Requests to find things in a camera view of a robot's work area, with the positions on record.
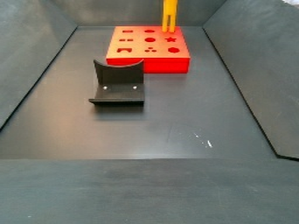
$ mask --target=black plastic part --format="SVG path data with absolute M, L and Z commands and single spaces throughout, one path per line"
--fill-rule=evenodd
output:
M 93 60 L 97 72 L 97 93 L 93 104 L 144 103 L 144 61 L 129 66 L 108 66 Z

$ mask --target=circle hole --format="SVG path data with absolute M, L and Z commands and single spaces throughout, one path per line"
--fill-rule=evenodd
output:
M 144 41 L 145 42 L 154 42 L 154 38 L 146 38 Z
M 180 49 L 176 48 L 176 47 L 170 47 L 170 48 L 168 48 L 168 52 L 169 52 L 169 53 L 177 53 L 178 51 L 180 51 Z

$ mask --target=bin floor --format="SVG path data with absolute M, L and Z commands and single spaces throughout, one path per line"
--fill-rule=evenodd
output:
M 94 107 L 113 28 L 78 28 L 4 127 L 0 158 L 275 158 L 202 29 L 181 30 L 189 73 L 146 74 L 144 106 Z

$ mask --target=shape sorter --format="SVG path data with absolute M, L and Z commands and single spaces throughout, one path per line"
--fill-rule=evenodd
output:
M 106 63 L 125 66 L 144 60 L 146 74 L 186 74 L 190 55 L 180 27 L 117 26 L 106 51 Z

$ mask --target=yellow block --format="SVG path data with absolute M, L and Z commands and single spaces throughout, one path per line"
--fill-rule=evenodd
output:
M 177 0 L 162 0 L 162 32 L 174 32 Z

